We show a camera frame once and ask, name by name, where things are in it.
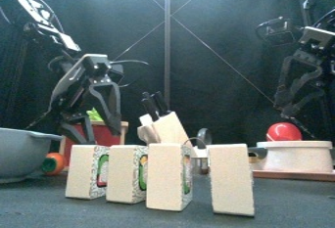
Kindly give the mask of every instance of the white block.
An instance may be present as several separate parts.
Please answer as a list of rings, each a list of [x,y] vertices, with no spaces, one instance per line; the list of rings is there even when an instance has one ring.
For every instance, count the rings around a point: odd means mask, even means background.
[[[148,147],[125,145],[109,148],[105,199],[136,204],[147,196]]]
[[[214,212],[254,216],[252,176],[247,147],[208,146]]]
[[[143,140],[147,145],[151,143],[160,143],[160,136],[156,133],[152,124],[143,125],[137,127],[139,139]]]
[[[141,125],[152,124],[152,118],[148,114],[140,116]]]
[[[147,208],[182,211],[192,200],[191,149],[149,144]]]
[[[105,195],[109,147],[73,145],[65,197],[95,199]]]

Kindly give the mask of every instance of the knife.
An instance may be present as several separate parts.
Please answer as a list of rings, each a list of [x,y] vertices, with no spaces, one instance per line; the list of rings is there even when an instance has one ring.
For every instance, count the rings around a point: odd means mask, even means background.
[[[153,100],[151,98],[151,94],[148,92],[144,92],[143,96],[144,96],[144,99],[141,100],[141,104],[144,106],[144,109],[145,109],[148,115],[152,118],[152,121],[156,121],[160,118],[159,118],[159,114],[157,114],[157,109],[156,109],[156,106],[155,106],[155,102],[153,102]]]
[[[156,103],[156,106],[157,106],[157,109],[159,109],[159,114],[160,114],[160,116],[164,116],[164,115],[169,114],[171,111],[168,110],[168,104],[167,104],[167,102],[165,102],[163,93],[161,93],[160,91],[157,91],[157,92],[152,95],[152,98],[153,98],[153,100],[155,100],[155,103]]]

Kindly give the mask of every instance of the black backdrop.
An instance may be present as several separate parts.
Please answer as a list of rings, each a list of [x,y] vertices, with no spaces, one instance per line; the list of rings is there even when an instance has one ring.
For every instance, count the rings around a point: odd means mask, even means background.
[[[44,1],[85,53],[151,64],[124,67],[124,82],[140,79],[120,91],[123,120],[129,122],[125,142],[140,144],[141,93],[164,92],[165,85],[165,0]],[[315,0],[314,21],[331,10],[332,1]],[[296,44],[266,45],[255,28],[280,16],[303,25],[300,1],[169,0],[169,10],[169,107],[190,137],[207,127],[214,143],[255,146],[270,125],[283,121],[271,101],[283,59],[298,49]],[[0,23],[0,126],[24,128],[47,110],[57,77],[21,31],[4,19]],[[310,120],[319,118],[318,108],[307,115],[303,123],[328,139],[322,124]],[[55,126],[48,123],[39,131],[55,132]]]

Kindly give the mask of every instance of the white bowl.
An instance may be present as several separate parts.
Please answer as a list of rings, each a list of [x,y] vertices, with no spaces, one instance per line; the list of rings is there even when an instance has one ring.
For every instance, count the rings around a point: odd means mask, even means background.
[[[258,142],[258,148],[267,149],[262,169],[290,172],[332,172],[330,141],[274,141]]]
[[[60,141],[61,137],[0,128],[0,183],[19,182],[40,168],[51,140]]]

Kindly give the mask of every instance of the table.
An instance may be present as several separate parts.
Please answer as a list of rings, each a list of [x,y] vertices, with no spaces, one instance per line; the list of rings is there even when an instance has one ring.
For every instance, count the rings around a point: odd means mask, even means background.
[[[254,180],[255,217],[215,214],[208,175],[194,176],[194,200],[183,212],[96,200],[67,199],[67,172],[39,173],[0,185],[0,227],[335,227],[335,184]]]

